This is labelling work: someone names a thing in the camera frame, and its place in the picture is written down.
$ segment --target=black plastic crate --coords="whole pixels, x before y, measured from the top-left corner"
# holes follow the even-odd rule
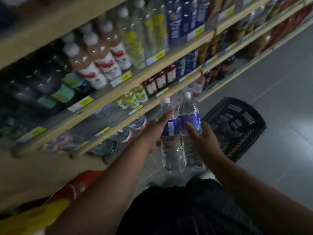
[[[228,158],[237,162],[266,129],[265,121],[252,106],[231,97],[222,99],[202,120],[210,123],[220,116],[231,130],[238,132],[236,138],[221,148]]]

